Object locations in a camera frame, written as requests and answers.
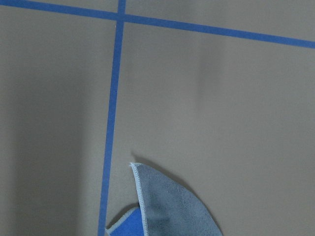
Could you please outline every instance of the white stitched edge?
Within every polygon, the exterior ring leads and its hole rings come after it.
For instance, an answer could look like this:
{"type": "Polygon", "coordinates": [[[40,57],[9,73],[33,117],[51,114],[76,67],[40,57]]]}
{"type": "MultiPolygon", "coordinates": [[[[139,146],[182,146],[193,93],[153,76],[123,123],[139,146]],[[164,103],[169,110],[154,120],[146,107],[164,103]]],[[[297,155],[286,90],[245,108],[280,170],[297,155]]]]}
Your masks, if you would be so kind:
{"type": "Polygon", "coordinates": [[[139,176],[139,172],[137,170],[137,166],[140,166],[140,165],[142,165],[142,164],[141,163],[130,163],[130,166],[131,166],[132,171],[133,171],[134,179],[136,182],[136,188],[137,188],[138,200],[139,200],[139,204],[140,204],[144,236],[149,236],[146,209],[144,206],[144,200],[143,200],[143,195],[142,195],[142,190],[141,190],[140,176],[139,176]]]}
{"type": "Polygon", "coordinates": [[[114,230],[116,230],[121,224],[135,211],[137,207],[134,207],[127,211],[115,224],[112,225],[109,229],[105,229],[106,232],[110,235],[114,230]]]}

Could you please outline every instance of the gray cloth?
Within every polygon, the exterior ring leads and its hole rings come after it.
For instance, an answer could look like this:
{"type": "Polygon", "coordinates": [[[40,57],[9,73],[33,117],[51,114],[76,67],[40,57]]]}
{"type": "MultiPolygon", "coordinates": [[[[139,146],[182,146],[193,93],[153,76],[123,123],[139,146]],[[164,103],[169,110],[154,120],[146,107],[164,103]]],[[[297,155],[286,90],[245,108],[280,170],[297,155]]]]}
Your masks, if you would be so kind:
{"type": "Polygon", "coordinates": [[[222,236],[206,207],[161,172],[131,163],[145,236],[222,236]]]}

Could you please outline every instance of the blue towel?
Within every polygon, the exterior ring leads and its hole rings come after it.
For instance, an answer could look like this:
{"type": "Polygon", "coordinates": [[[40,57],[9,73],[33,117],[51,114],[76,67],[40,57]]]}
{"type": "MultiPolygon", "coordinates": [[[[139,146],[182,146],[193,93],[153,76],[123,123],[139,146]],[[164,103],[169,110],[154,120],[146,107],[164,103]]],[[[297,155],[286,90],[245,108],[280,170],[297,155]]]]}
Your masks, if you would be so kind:
{"type": "Polygon", "coordinates": [[[222,236],[206,207],[190,191],[152,167],[141,163],[131,163],[131,167],[141,214],[137,209],[123,216],[116,230],[112,230],[116,224],[108,230],[110,236],[128,236],[139,225],[144,236],[222,236]]]}

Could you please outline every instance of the blue tape strip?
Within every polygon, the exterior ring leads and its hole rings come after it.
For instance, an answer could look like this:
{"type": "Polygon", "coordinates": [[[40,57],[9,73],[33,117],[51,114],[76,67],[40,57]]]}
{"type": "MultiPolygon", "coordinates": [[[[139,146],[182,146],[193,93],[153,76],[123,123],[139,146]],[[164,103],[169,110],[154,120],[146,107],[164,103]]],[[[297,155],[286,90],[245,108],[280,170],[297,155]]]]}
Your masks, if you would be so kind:
{"type": "Polygon", "coordinates": [[[281,37],[281,36],[269,35],[269,34],[263,34],[263,33],[254,33],[254,32],[248,32],[248,31],[235,30],[235,29],[226,29],[226,28],[213,27],[213,26],[169,21],[169,20],[156,19],[156,18],[143,17],[143,16],[125,15],[124,12],[125,12],[126,5],[123,7],[123,11],[119,11],[120,13],[72,7],[72,6],[56,5],[56,4],[42,3],[42,2],[28,1],[28,0],[0,0],[0,5],[15,6],[15,7],[27,8],[27,9],[43,10],[43,11],[50,11],[50,12],[57,12],[57,13],[64,13],[64,14],[71,14],[71,15],[87,16],[87,17],[101,18],[101,19],[107,19],[107,20],[123,20],[125,22],[135,23],[135,24],[158,26],[158,27],[177,29],[177,30],[188,30],[188,31],[209,33],[209,34],[217,34],[217,35],[223,35],[223,36],[285,44],[285,45],[290,45],[290,46],[298,46],[298,47],[313,48],[313,49],[315,48],[314,41],[289,38],[289,37],[281,37]]]}
{"type": "MultiPolygon", "coordinates": [[[[125,13],[125,8],[126,8],[126,0],[119,0],[118,15],[123,15],[125,13]]],[[[114,141],[117,92],[118,92],[120,61],[121,61],[122,45],[123,45],[123,35],[124,35],[124,22],[122,20],[118,20],[116,24],[112,79],[111,79],[111,85],[110,85],[110,95],[109,95],[109,105],[108,105],[105,157],[104,157],[103,179],[102,179],[99,218],[98,218],[98,232],[97,232],[98,236],[104,236],[105,234],[109,178],[110,178],[110,168],[111,168],[111,160],[112,160],[113,141],[114,141]]]]}
{"type": "Polygon", "coordinates": [[[281,36],[262,34],[262,33],[254,33],[254,32],[248,32],[248,31],[235,30],[235,29],[226,29],[226,28],[220,28],[220,27],[205,26],[205,25],[198,25],[198,24],[191,24],[191,23],[184,23],[184,22],[177,22],[177,21],[169,21],[169,20],[162,20],[162,19],[156,19],[156,18],[134,16],[134,15],[125,15],[124,21],[129,22],[129,23],[141,24],[141,25],[158,26],[158,27],[177,29],[177,30],[188,30],[188,31],[194,31],[194,32],[217,34],[217,35],[252,39],[252,40],[258,40],[258,41],[264,41],[264,42],[286,44],[286,45],[291,45],[291,46],[315,48],[315,42],[313,41],[281,37],[281,36]]]}
{"type": "Polygon", "coordinates": [[[0,5],[26,8],[32,10],[49,11],[77,16],[87,16],[106,20],[118,20],[115,12],[93,10],[74,6],[57,5],[51,3],[27,1],[27,0],[0,0],[0,5]]]}

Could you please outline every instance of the vertical blue line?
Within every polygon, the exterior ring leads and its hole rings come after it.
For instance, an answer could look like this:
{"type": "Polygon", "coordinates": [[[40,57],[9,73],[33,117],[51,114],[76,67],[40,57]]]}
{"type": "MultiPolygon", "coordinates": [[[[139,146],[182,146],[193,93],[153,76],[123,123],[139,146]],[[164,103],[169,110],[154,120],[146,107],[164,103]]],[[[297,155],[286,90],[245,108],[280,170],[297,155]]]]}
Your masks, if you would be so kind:
{"type": "Polygon", "coordinates": [[[118,81],[119,81],[120,61],[121,61],[123,34],[124,34],[123,16],[125,14],[125,9],[126,9],[126,0],[119,0],[118,2],[118,16],[119,17],[116,22],[112,79],[111,79],[111,85],[110,85],[110,95],[109,95],[109,105],[108,105],[103,178],[102,178],[102,188],[101,188],[101,196],[100,196],[98,231],[97,231],[98,236],[105,235],[109,177],[110,177],[110,167],[111,167],[113,141],[114,141],[118,81]]]}

